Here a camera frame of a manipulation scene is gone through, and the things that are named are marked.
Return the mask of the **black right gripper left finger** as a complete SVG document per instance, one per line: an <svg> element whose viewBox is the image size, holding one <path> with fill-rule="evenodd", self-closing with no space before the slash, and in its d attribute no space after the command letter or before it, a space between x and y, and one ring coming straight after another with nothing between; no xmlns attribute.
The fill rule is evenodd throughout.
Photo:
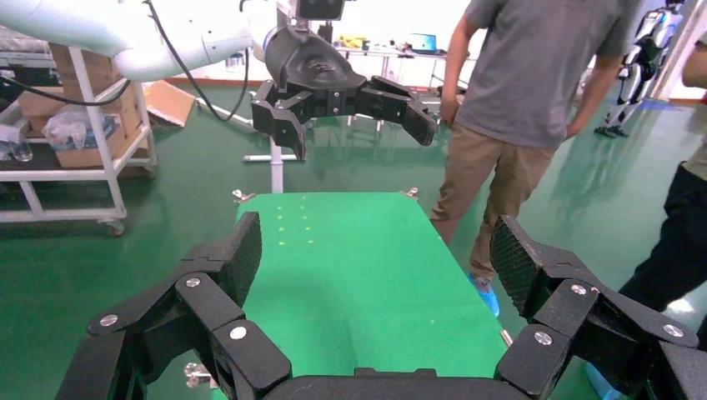
<svg viewBox="0 0 707 400"><path fill-rule="evenodd" d="M91 320L59 399L144 399L174 358L193 352L230 399L262 399L292 365L243 305L262 256L259 215L193 247L164 281Z"/></svg>

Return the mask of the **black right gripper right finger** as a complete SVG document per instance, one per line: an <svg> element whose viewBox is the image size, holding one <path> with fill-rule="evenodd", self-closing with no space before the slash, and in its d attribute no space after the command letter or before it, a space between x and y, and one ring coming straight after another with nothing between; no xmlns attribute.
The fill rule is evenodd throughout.
<svg viewBox="0 0 707 400"><path fill-rule="evenodd" d="M546 399L581 358L633 399L703 399L706 354L685 325L607 288L571 251L534 241L499 217L492 264L526 321L494 376L530 399Z"/></svg>

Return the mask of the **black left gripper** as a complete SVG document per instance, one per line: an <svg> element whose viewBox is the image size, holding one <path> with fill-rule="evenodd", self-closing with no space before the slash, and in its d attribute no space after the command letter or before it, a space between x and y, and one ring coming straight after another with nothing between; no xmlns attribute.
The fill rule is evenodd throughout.
<svg viewBox="0 0 707 400"><path fill-rule="evenodd" d="M419 95L384 77L356 73L344 55L314 32L283 27L264 48L272 80L252 98L252 124L274 143L306 157L304 124L314 115L361 114L396 123L421 146L430 146L438 124Z"/></svg>

